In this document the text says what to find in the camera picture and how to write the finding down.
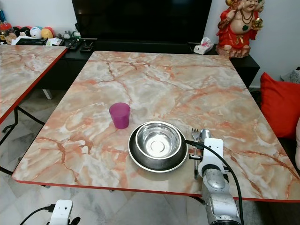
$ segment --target statue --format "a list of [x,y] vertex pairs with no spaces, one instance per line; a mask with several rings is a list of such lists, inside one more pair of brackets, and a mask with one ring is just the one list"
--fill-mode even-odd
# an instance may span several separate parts
[[226,0],[229,8],[221,14],[218,24],[219,44],[216,51],[229,58],[243,58],[249,55],[249,40],[255,40],[263,27],[258,13],[263,11],[265,0]]

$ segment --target black plate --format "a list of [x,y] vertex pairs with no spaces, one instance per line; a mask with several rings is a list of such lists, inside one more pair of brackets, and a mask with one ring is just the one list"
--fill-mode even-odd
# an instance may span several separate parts
[[[167,159],[152,159],[142,154],[135,143],[135,136],[138,129],[137,127],[131,134],[128,141],[128,151],[133,161],[141,168],[152,171],[155,173],[165,173],[177,169],[183,164],[188,156],[188,147],[182,144],[178,153],[173,157]],[[181,139],[185,140],[183,134],[179,131]]]

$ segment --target red cushion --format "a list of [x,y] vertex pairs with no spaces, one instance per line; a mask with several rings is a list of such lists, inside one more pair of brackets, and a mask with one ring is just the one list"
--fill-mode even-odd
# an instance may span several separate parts
[[277,137],[295,138],[300,117],[300,84],[261,77],[262,113]]

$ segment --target black tv cabinet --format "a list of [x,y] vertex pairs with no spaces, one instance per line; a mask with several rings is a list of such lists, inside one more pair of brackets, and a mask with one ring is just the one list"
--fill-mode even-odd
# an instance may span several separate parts
[[[193,54],[195,45],[178,43],[157,43],[157,42],[115,42],[97,41],[94,51],[122,51],[122,52],[149,52],[149,53],[183,53]],[[214,48],[207,55],[217,55]],[[69,50],[64,56],[48,71],[48,73],[37,83],[36,88],[50,90],[68,90],[83,66],[92,55],[92,52],[81,52],[80,47]],[[246,87],[249,88],[256,76],[259,65],[251,56],[243,59],[230,59]]]

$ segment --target white wall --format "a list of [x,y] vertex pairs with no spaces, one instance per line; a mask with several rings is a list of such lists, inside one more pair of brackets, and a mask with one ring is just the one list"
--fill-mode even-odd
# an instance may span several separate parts
[[[71,0],[0,0],[6,19],[18,26],[50,26],[55,32],[74,30],[76,17]],[[204,35],[214,43],[225,0],[212,0]],[[279,80],[282,74],[300,66],[300,0],[266,0],[260,14],[264,28],[251,42],[251,56],[261,66],[252,86],[260,85],[263,72]]]

